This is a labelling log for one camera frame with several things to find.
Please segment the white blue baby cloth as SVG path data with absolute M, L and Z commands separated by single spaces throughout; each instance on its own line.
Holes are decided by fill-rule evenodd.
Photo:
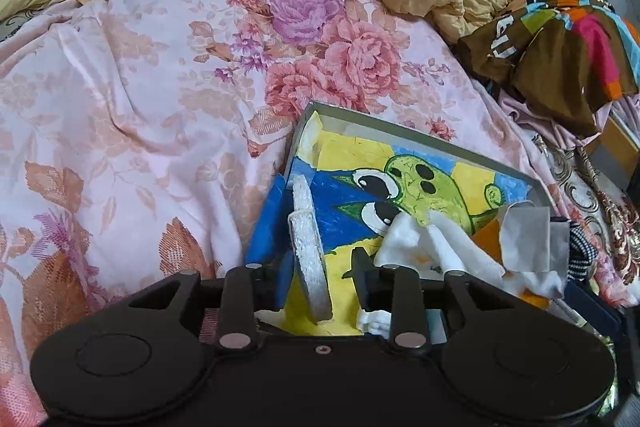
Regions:
M 472 235 L 435 210 L 427 213 L 425 225 L 401 213 L 390 225 L 373 261 L 377 267 L 411 268 L 423 280 L 441 281 L 448 272 L 463 271 L 541 309 L 564 296 L 568 271 L 566 277 L 555 272 L 511 272 L 478 248 Z

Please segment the white cloth bandage roll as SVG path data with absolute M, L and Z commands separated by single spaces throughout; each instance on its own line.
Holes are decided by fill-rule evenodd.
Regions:
M 333 308 L 314 200 L 307 179 L 301 174 L 291 180 L 291 188 L 293 211 L 288 215 L 288 229 L 299 278 L 312 321 L 329 321 Z

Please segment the black dotted sock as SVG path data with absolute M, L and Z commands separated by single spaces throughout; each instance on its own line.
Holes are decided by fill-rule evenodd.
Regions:
M 570 221 L 570 255 L 568 256 L 568 277 L 577 282 L 585 282 L 598 257 L 597 248 L 592 245 L 582 227 Z

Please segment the grey cloth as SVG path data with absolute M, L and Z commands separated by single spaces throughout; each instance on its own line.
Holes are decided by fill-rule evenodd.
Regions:
M 516 202 L 498 211 L 502 264 L 511 272 L 567 276 L 570 221 L 551 216 L 548 207 Z

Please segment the white brocade patterned blanket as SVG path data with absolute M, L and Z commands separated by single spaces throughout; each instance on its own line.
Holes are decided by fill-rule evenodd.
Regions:
M 639 303 L 639 213 L 628 196 L 593 167 L 583 148 L 559 150 L 539 134 L 533 142 L 552 176 L 550 192 L 563 216 L 596 254 L 583 278 L 613 306 Z

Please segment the grey tray with cartoon towel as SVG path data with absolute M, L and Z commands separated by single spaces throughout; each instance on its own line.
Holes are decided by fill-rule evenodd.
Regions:
M 291 246 L 293 181 L 310 190 L 326 262 L 332 317 L 314 321 L 303 269 Z M 354 110 L 311 102 L 293 135 L 284 173 L 274 178 L 245 261 L 277 273 L 276 311 L 257 316 L 294 335 L 355 335 L 352 250 L 375 256 L 388 227 L 405 213 L 424 223 L 437 210 L 466 234 L 514 202 L 549 206 L 542 183 L 495 159 Z

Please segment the pink floral bedsheet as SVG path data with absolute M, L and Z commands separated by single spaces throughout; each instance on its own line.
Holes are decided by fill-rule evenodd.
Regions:
M 418 129 L 541 179 L 631 295 L 565 150 L 527 136 L 426 20 L 378 0 L 67 1 L 1 46 L 1 421 L 43 422 L 32 351 L 152 284 L 237 265 L 304 108 Z

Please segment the colourful brown patchwork cloth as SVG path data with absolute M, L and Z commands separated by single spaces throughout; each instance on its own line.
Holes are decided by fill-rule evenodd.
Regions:
M 588 138 L 598 110 L 639 92 L 639 34 L 608 0 L 513 0 L 458 42 L 464 68 L 537 117 Z

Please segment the wooden bed frame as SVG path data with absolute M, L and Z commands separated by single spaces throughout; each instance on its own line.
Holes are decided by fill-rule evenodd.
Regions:
M 592 165 L 618 187 L 628 185 L 639 161 L 639 142 L 614 114 L 603 131 L 586 147 Z

